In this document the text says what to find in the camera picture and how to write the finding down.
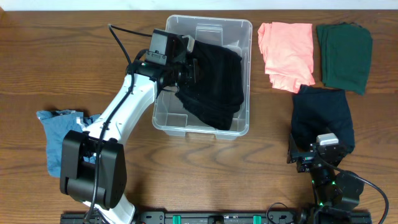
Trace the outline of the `black velvet garment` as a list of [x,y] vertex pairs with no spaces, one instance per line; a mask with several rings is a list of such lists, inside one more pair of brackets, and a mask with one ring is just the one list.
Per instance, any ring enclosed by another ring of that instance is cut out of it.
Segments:
[[190,58],[198,60],[202,77],[194,85],[181,86],[175,96],[200,121],[228,131],[244,101],[242,57],[222,46],[197,41]]

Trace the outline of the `blue shirt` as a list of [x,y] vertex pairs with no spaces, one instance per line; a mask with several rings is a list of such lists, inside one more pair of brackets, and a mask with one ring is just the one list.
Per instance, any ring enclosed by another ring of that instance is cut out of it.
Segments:
[[100,114],[85,116],[82,111],[77,110],[42,110],[37,111],[36,115],[44,127],[47,140],[47,171],[50,176],[60,178],[64,137],[69,131],[82,133]]

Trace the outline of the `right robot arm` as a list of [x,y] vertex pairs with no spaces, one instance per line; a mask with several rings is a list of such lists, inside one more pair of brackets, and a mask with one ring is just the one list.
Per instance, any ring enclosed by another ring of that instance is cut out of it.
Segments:
[[311,175],[315,203],[346,212],[359,205],[364,184],[355,173],[335,173],[335,168],[348,154],[346,146],[333,133],[321,134],[306,151],[301,151],[289,136],[287,163],[295,163],[297,172]]

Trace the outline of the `dark green garment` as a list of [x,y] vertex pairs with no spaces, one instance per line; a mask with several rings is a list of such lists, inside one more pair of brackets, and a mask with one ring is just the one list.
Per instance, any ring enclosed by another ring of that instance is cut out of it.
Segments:
[[316,30],[323,84],[364,95],[373,52],[370,31],[354,22],[322,24]]

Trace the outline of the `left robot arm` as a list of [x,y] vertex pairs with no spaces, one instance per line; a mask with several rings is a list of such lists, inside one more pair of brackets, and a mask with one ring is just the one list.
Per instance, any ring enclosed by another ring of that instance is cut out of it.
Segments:
[[193,85],[199,76],[197,60],[188,58],[195,45],[192,36],[154,29],[150,38],[148,49],[126,57],[122,87],[102,115],[63,139],[60,191],[89,210],[62,223],[134,222],[135,207],[124,195],[124,145],[165,87]]

